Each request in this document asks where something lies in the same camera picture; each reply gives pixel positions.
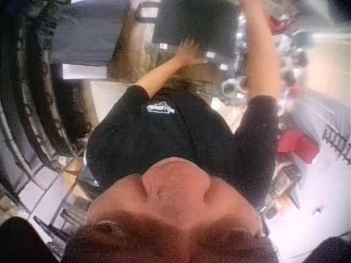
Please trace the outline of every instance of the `printed logo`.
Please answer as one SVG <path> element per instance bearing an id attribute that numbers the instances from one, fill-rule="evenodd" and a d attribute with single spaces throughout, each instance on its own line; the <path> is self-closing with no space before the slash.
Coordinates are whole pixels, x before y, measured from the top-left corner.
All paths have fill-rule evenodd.
<path id="1" fill-rule="evenodd" d="M 175 112 L 175 110 L 170 106 L 168 106 L 165 101 L 155 103 L 153 105 L 149 105 L 146 108 L 148 109 L 149 112 L 154 112 L 154 113 L 170 114 Z"/>

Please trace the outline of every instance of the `nose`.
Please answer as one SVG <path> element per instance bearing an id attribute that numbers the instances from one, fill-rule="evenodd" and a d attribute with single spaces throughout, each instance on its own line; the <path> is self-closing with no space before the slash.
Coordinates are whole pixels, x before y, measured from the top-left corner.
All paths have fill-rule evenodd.
<path id="1" fill-rule="evenodd" d="M 152 167 L 142 177 L 149 202 L 186 212 L 205 205 L 204 195 L 210 187 L 209 175 L 188 161 L 170 161 Z"/>

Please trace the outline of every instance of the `shirt sleeve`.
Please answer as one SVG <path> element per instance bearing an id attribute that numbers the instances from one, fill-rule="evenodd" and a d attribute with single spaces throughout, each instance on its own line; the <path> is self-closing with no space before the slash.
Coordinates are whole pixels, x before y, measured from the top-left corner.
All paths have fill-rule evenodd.
<path id="1" fill-rule="evenodd" d="M 133 85 L 127 89 L 123 96 L 114 104 L 110 112 L 102 122 L 95 128 L 91 138 L 97 138 L 106 131 L 112 131 L 122 122 L 140 112 L 141 106 L 150 100 L 146 90 L 138 85 Z"/>
<path id="2" fill-rule="evenodd" d="M 269 190 L 276 159 L 278 106 L 269 96 L 256 96 L 248 104 L 234 135 L 235 185 L 255 207 Z"/>

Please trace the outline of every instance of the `eye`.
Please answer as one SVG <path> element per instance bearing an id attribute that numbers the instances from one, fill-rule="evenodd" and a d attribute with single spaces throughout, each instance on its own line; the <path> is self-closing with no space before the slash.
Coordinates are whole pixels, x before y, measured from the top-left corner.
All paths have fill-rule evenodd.
<path id="1" fill-rule="evenodd" d="M 104 220 L 96 225 L 96 229 L 106 235 L 114 237 L 128 237 L 129 235 L 115 222 Z"/>

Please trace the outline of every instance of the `man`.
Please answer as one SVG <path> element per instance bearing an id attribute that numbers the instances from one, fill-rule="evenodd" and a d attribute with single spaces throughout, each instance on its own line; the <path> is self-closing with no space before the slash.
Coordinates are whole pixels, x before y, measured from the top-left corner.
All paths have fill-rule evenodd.
<path id="1" fill-rule="evenodd" d="M 235 135 L 194 94 L 162 89 L 204 62 L 192 40 L 126 93 L 89 139 L 88 166 L 106 191 L 65 260 L 275 262 L 255 208 L 274 171 L 279 62 L 262 0 L 242 0 L 250 101 Z"/>

